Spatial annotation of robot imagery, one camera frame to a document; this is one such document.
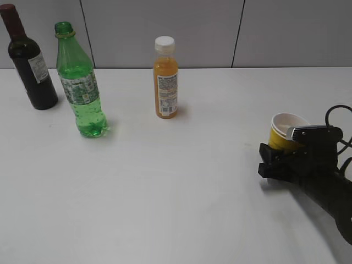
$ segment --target bottle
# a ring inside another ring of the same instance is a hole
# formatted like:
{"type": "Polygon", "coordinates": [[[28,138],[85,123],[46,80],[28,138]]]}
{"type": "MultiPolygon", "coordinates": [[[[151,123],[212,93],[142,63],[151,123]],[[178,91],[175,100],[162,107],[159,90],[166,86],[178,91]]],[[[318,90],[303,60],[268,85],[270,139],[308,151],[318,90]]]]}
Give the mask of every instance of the bottle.
{"type": "Polygon", "coordinates": [[[0,14],[11,37],[8,53],[34,108],[57,103],[57,95],[38,44],[28,38],[13,4],[0,5],[0,14]]]}
{"type": "Polygon", "coordinates": [[[154,62],[155,109],[158,117],[173,118],[177,114],[178,64],[172,54],[175,40],[169,36],[155,39],[157,60],[154,62]]]}
{"type": "Polygon", "coordinates": [[[77,42],[69,22],[55,25],[59,50],[56,68],[82,136],[96,138],[104,134],[107,122],[101,110],[93,63],[77,42]]]}

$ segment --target orange liquid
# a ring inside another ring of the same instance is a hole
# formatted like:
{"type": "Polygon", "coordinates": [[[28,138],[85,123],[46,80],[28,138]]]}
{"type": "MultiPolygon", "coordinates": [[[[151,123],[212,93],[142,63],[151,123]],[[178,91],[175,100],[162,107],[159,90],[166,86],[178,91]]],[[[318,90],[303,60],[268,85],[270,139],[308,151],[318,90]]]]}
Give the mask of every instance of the orange liquid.
{"type": "Polygon", "coordinates": [[[163,116],[159,108],[159,93],[158,93],[158,79],[157,76],[170,76],[178,72],[178,64],[175,59],[171,57],[159,57],[154,62],[154,91],[155,91],[155,110],[158,117],[163,119],[173,118],[177,114],[177,110],[169,116],[163,116]]]}

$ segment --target green bottle label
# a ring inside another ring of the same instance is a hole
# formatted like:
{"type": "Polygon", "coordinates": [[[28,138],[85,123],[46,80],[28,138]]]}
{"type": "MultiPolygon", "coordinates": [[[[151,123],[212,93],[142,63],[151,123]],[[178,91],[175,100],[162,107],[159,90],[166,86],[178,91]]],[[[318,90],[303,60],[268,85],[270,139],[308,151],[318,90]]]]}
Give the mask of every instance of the green bottle label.
{"type": "Polygon", "coordinates": [[[74,105],[86,105],[99,97],[98,85],[94,71],[79,79],[60,77],[67,100],[74,105]]]}

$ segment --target plastic bottle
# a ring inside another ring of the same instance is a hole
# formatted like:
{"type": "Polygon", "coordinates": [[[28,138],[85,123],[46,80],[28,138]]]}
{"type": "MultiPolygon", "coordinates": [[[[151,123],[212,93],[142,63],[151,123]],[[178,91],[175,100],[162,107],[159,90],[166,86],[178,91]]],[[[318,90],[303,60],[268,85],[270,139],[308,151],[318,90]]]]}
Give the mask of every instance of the plastic bottle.
{"type": "Polygon", "coordinates": [[[82,136],[96,138],[107,129],[101,110],[93,63],[75,39],[69,22],[55,25],[59,50],[56,68],[67,100],[76,115],[76,125],[82,136]]]}
{"type": "Polygon", "coordinates": [[[155,108],[158,117],[173,118],[177,114],[178,64],[173,58],[175,40],[169,36],[155,39],[157,60],[154,62],[155,108]]]}

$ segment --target orange juice bottle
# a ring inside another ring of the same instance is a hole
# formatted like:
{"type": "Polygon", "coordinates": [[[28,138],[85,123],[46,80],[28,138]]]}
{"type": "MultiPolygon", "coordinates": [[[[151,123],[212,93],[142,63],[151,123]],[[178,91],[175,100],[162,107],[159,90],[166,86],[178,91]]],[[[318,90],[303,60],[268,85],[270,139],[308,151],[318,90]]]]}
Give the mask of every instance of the orange juice bottle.
{"type": "Polygon", "coordinates": [[[155,109],[160,118],[169,119],[177,114],[178,64],[172,54],[175,40],[161,36],[155,39],[157,60],[154,62],[155,109]]]}

